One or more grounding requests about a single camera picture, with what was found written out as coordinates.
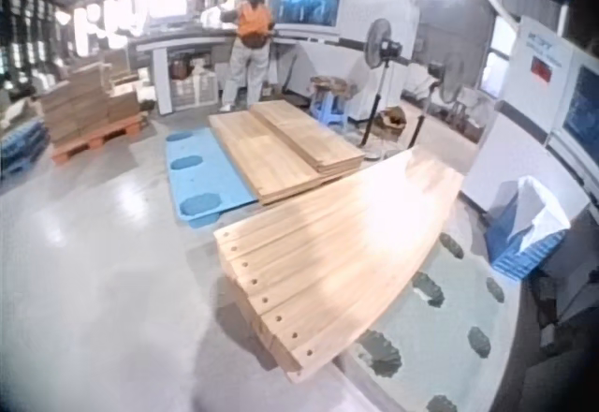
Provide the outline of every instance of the white pants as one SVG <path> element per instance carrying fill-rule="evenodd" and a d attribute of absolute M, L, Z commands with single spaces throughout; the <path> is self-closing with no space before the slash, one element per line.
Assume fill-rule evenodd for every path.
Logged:
<path fill-rule="evenodd" d="M 247 69 L 247 107 L 260 101 L 262 83 L 269 69 L 269 44 L 261 49 L 248 49 L 239 38 L 235 39 L 231 61 L 229 62 L 229 75 L 223 90 L 223 105 L 232 105 L 237 97 L 237 90 L 243 83 L 243 74 L 248 61 Z"/>

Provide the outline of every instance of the wooden pallet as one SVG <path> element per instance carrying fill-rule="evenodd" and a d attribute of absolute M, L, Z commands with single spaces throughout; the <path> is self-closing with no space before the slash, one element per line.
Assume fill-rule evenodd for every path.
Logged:
<path fill-rule="evenodd" d="M 463 177 L 415 148 L 214 233 L 242 315 L 293 382 L 408 285 Z"/>
<path fill-rule="evenodd" d="M 107 140 L 126 134 L 127 136 L 136 136 L 141 131 L 141 114 L 127 117 L 112 124 L 107 124 L 101 128 L 78 137 L 71 142 L 54 147 L 52 151 L 52 160 L 56 165 L 65 164 L 71 157 L 85 150 L 101 148 Z"/>

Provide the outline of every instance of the industrial machine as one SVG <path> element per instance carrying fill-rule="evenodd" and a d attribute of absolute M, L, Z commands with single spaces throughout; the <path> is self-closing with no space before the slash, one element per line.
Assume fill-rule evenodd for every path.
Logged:
<path fill-rule="evenodd" d="M 401 100 L 412 57 L 419 21 L 414 0 L 268 0 L 276 21 L 273 40 L 276 73 L 289 91 L 301 96 L 311 92 L 310 79 L 323 75 L 356 85 L 356 95 L 347 101 L 350 119 L 365 122 L 372 112 L 377 92 L 379 105 L 393 106 Z M 372 69 L 364 58 L 368 25 L 385 19 L 395 42 L 398 58 Z"/>
<path fill-rule="evenodd" d="M 522 18 L 498 114 L 462 191 L 501 209 L 533 176 L 571 220 L 599 196 L 599 61 L 541 23 Z"/>

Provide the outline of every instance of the worker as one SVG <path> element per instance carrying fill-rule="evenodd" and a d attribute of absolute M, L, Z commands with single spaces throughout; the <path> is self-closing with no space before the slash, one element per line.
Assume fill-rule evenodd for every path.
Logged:
<path fill-rule="evenodd" d="M 237 9 L 221 13 L 222 22 L 238 21 L 238 36 L 231 52 L 221 112 L 229 112 L 233 108 L 248 61 L 247 106 L 249 108 L 260 101 L 262 83 L 269 67 L 269 31 L 274 26 L 270 11 L 264 5 L 265 1 L 242 2 Z"/>

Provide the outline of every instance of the white table leg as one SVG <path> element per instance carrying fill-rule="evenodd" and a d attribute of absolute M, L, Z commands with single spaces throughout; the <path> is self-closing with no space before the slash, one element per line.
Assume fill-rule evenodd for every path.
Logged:
<path fill-rule="evenodd" d="M 158 102 L 158 113 L 167 115 L 172 113 L 172 101 L 170 98 L 170 76 L 168 75 L 167 49 L 155 49 L 152 51 L 153 85 Z"/>

